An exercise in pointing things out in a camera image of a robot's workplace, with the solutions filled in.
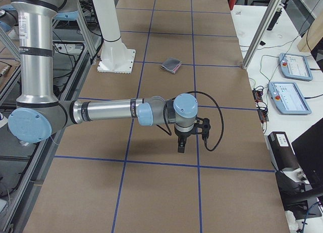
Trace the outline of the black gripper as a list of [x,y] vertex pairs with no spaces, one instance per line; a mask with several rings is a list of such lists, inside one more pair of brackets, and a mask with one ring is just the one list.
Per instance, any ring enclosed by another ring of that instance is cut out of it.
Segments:
[[202,134],[203,119],[195,119],[194,123],[189,127],[181,127],[179,124],[175,123],[174,131],[178,137],[178,153],[185,153],[187,138],[191,135]]

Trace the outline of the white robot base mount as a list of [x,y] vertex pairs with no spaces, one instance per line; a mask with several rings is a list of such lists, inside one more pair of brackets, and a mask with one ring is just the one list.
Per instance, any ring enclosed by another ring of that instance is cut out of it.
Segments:
[[103,38],[99,72],[131,73],[136,55],[122,42],[114,0],[93,0]]

